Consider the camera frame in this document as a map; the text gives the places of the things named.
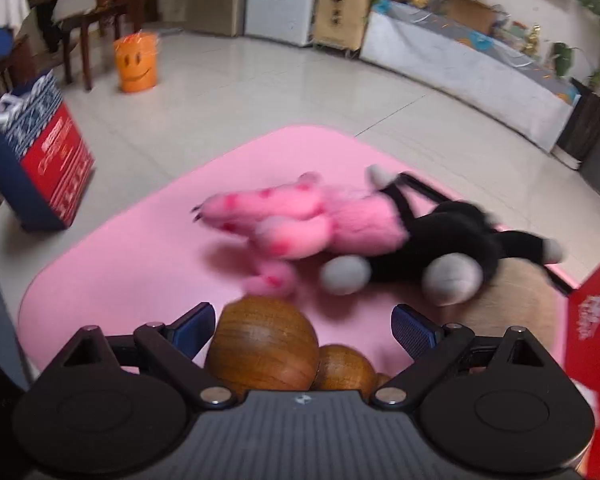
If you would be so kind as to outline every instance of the person's leg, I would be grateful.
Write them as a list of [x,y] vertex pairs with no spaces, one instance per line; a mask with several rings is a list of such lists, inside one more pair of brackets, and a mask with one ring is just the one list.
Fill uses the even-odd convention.
[[36,17],[38,19],[38,28],[42,33],[42,39],[45,40],[46,48],[52,54],[58,51],[62,32],[54,23],[54,9],[58,0],[51,0],[36,6]]

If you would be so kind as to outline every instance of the stuffed animal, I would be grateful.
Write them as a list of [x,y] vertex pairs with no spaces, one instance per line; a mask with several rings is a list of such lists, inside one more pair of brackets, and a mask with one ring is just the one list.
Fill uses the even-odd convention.
[[282,298],[298,282],[289,261],[322,251],[377,256],[401,247],[408,236],[403,205],[387,192],[325,186],[318,174],[305,173],[284,186],[215,195],[193,211],[207,226],[248,240],[256,275],[244,282],[245,293]]
[[445,202],[416,218],[395,175],[378,168],[373,175],[376,187],[396,201],[409,236],[396,251],[341,256],[325,264],[320,280],[332,294],[352,294],[368,282],[415,282],[431,303],[447,306],[474,297],[494,278],[503,258],[525,258],[538,266],[562,259],[554,240],[497,231],[480,208],[466,202]]

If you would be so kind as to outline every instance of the orange trash can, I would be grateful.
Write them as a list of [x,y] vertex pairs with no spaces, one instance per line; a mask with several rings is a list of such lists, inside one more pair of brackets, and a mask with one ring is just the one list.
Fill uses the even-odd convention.
[[139,92],[156,85],[157,45],[158,36],[151,32],[137,32],[113,43],[123,92]]

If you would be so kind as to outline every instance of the red spot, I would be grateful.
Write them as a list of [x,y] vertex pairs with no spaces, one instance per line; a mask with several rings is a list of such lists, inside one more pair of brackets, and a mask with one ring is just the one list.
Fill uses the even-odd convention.
[[265,276],[265,281],[271,286],[279,287],[282,285],[282,280],[277,276]]
[[271,254],[271,256],[284,256],[289,252],[290,247],[291,243],[289,243],[289,241],[280,240],[269,246],[269,254]]
[[237,193],[231,193],[224,197],[224,208],[235,209],[238,205]]

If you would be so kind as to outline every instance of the pink table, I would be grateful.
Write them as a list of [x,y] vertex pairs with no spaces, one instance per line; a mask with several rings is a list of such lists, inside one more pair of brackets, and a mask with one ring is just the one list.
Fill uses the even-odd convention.
[[[210,302],[219,316],[223,305],[241,296],[240,280],[250,273],[244,245],[193,224],[191,208],[216,192],[276,186],[306,171],[318,171],[334,184],[366,186],[364,170],[371,164],[414,173],[333,130],[290,126],[181,177],[40,272],[20,307],[18,336],[25,352],[42,370],[83,325],[97,324],[107,335],[127,334],[149,321],[170,323],[200,301]],[[410,198],[416,214],[432,209],[420,195]],[[314,324],[321,345],[354,346],[377,371],[389,374],[411,362],[390,329],[392,308],[405,300],[399,288],[333,298],[311,286],[315,260],[302,262],[301,268],[305,286],[294,303]],[[554,354],[560,358],[561,341]],[[202,364],[205,355],[206,349],[195,361]]]

